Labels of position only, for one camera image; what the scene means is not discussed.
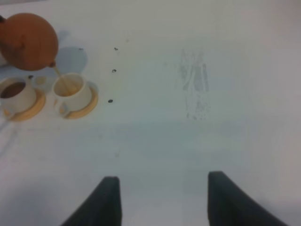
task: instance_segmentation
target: white tablecloth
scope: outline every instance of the white tablecloth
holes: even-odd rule
[[[36,117],[0,121],[1,225],[58,226],[103,177],[118,176],[124,226],[205,226],[211,170],[301,224],[298,1],[0,6],[4,17],[18,12],[54,26],[59,69],[97,85],[100,102],[87,117],[63,120],[47,89]],[[0,69],[2,78],[29,74],[55,79],[50,69]]]

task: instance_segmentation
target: teapot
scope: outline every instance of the teapot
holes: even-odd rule
[[[38,15],[0,16],[0,52],[9,64],[21,70],[54,67],[58,38],[50,23]]]

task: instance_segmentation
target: teacup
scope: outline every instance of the teacup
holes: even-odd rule
[[[0,115],[6,119],[12,118],[31,108],[36,102],[34,88],[39,88],[36,78],[26,77],[6,78],[0,82]]]
[[[57,100],[55,112],[63,118],[85,108],[92,99],[87,81],[78,73],[62,75],[54,82],[52,92]]]

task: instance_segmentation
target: tea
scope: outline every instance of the tea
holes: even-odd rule
[[[60,83],[64,86],[64,89],[65,89],[65,93],[62,94],[61,96],[63,96],[63,97],[72,96],[72,95],[76,94],[80,90],[78,88],[78,86],[74,84],[74,82],[72,80],[69,80],[69,82],[67,82],[66,78],[64,78],[61,75],[60,71],[57,69],[56,66],[54,66],[53,69],[55,70],[57,76],[60,78]]]
[[[11,98],[19,93],[25,88],[26,84],[24,82],[15,82],[7,86],[0,94],[0,98]]]

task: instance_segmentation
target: wooden saucer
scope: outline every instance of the wooden saucer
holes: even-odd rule
[[[34,89],[34,90],[36,91],[37,94],[37,100],[34,103],[34,105],[24,112],[16,113],[11,119],[9,119],[10,121],[24,121],[24,120],[31,119],[33,116],[37,115],[43,109],[46,102],[45,93],[39,89]]]
[[[97,91],[90,86],[90,90],[92,93],[92,98],[91,98],[91,102],[83,109],[76,111],[76,112],[70,112],[66,117],[64,117],[65,119],[79,119],[81,117],[86,116],[87,114],[89,114],[97,105],[98,103],[98,93]]]

